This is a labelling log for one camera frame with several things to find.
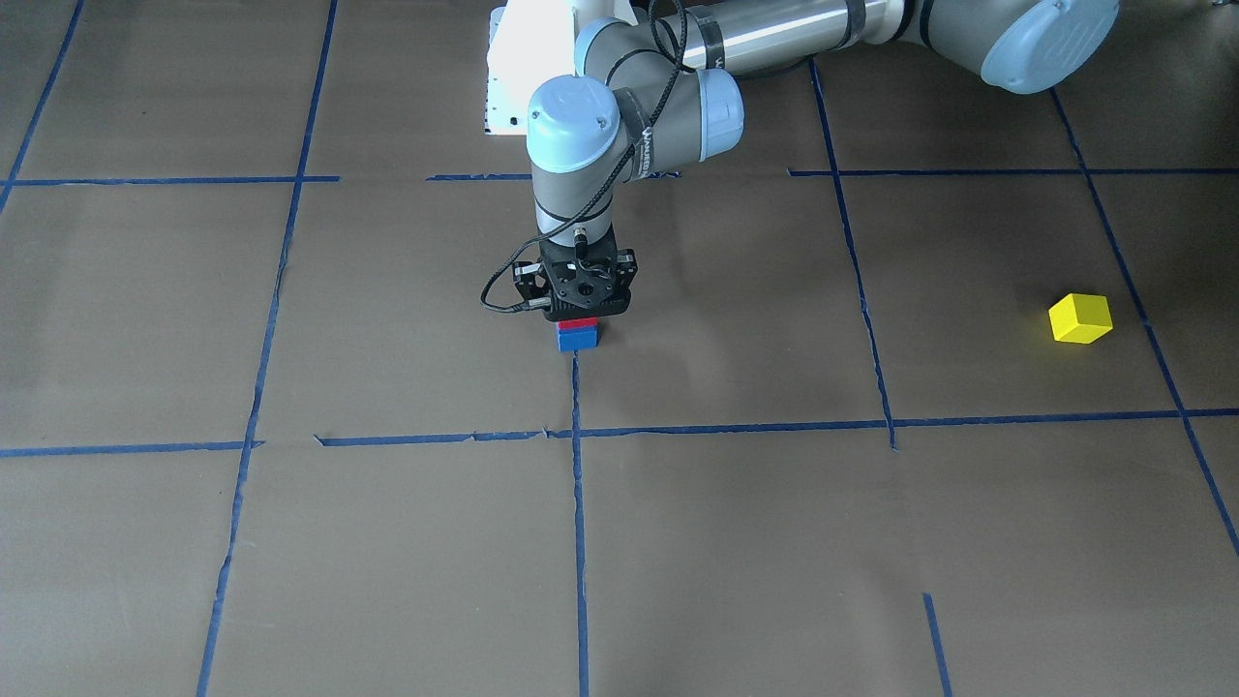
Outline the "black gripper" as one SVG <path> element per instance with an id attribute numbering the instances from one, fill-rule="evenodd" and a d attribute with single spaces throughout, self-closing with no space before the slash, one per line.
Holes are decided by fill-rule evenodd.
<path id="1" fill-rule="evenodd" d="M 589 259 L 589 253 L 585 253 L 584 256 L 577 255 L 577 253 L 575 255 L 580 260 Z M 543 275 L 541 258 L 536 262 L 517 264 L 514 269 L 514 287 L 530 306 L 550 305 L 550 300 L 546 297 L 549 284 Z"/>

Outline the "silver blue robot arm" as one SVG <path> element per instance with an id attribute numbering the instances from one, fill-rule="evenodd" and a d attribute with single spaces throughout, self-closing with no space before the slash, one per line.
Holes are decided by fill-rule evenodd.
<path id="1" fill-rule="evenodd" d="M 503 264 L 507 312 L 548 321 L 620 314 L 637 274 L 615 239 L 615 187 L 738 145 L 740 76 L 851 45 L 923 45 L 1014 94 L 1062 83 L 1111 31 L 1118 1 L 510 1 L 497 12 L 492 80 L 524 114 L 538 258 Z"/>

